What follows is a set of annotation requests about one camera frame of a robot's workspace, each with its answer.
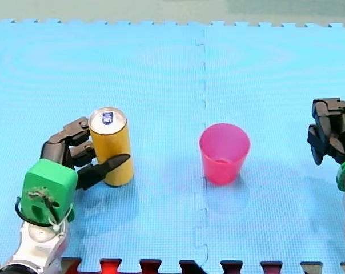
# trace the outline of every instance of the can lid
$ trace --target can lid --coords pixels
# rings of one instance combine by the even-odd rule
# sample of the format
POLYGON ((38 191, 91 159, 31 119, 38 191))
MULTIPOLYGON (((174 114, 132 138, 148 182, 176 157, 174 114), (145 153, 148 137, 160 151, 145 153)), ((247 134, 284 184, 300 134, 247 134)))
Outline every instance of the can lid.
POLYGON ((120 131, 126 122, 127 119, 120 110, 113 107, 103 107, 90 115, 89 127, 98 134, 110 135, 120 131))

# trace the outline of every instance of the pink cup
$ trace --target pink cup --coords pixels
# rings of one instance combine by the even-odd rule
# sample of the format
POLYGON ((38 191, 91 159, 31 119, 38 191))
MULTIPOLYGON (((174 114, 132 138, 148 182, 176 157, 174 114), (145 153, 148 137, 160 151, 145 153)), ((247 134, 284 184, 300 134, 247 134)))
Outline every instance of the pink cup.
POLYGON ((223 185, 234 181, 250 150, 247 134, 233 124, 214 124, 199 141, 206 178, 223 185))

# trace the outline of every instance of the yellow can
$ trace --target yellow can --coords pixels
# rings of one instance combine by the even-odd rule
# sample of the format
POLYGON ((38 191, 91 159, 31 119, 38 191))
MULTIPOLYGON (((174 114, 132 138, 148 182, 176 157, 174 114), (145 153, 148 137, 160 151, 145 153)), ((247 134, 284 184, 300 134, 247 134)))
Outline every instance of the yellow can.
MULTIPOLYGON (((127 118, 122 111, 113 107, 94 111, 89 118, 89 129, 99 164, 121 153, 131 155, 127 118)), ((122 186, 133 178, 133 174, 133 161, 130 157, 110 171, 104 182, 110 186, 122 186)))

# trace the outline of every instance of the interlocking foam tile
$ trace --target interlocking foam tile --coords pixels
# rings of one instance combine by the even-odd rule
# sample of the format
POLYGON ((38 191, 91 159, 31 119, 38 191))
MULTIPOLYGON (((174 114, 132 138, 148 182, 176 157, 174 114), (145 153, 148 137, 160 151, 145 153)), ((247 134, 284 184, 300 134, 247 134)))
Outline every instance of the interlocking foam tile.
POLYGON ((221 260, 321 261, 341 273, 345 261, 338 165, 314 164, 307 144, 312 100, 345 100, 345 28, 205 27, 207 125, 234 123, 252 147, 236 185, 207 183, 207 273, 221 260))
POLYGON ((301 273, 319 261, 340 273, 343 209, 331 159, 317 167, 306 143, 312 100, 345 100, 345 28, 247 27, 174 22, 138 25, 0 23, 0 262, 16 249, 14 203, 41 144, 62 126, 105 106, 130 121, 135 179, 75 197, 67 257, 79 271, 121 258, 178 273, 195 260, 207 273, 243 261, 281 261, 301 273), (241 126, 251 152, 236 184, 201 178, 198 138, 216 122, 241 126))
POLYGON ((139 272, 140 259, 161 259, 165 273, 179 272, 181 258, 202 264, 194 199, 203 189, 202 29, 57 22, 0 23, 0 262, 17 248, 15 199, 42 143, 64 124, 115 106, 130 121, 135 179, 77 193, 65 256, 82 258, 79 270, 89 272, 102 258, 121 258, 123 272, 139 272))

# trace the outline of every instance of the robotic hand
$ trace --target robotic hand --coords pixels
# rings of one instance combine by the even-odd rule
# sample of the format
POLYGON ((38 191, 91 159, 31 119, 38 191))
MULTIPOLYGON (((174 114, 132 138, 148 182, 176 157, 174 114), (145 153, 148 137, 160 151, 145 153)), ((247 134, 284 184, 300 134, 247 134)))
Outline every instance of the robotic hand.
POLYGON ((82 117, 43 144, 41 158, 25 175, 22 197, 15 204, 16 213, 24 221, 20 245, 1 266, 0 274, 61 272, 69 222, 74 219, 75 191, 97 184, 130 157, 119 154, 92 165, 95 150, 89 136, 87 119, 82 117))
POLYGON ((316 123, 309 126, 307 141, 313 158, 320 165, 323 157, 329 155, 340 164, 336 181, 339 190, 344 192, 345 209, 345 101, 316 99, 312 104, 312 117, 316 123))

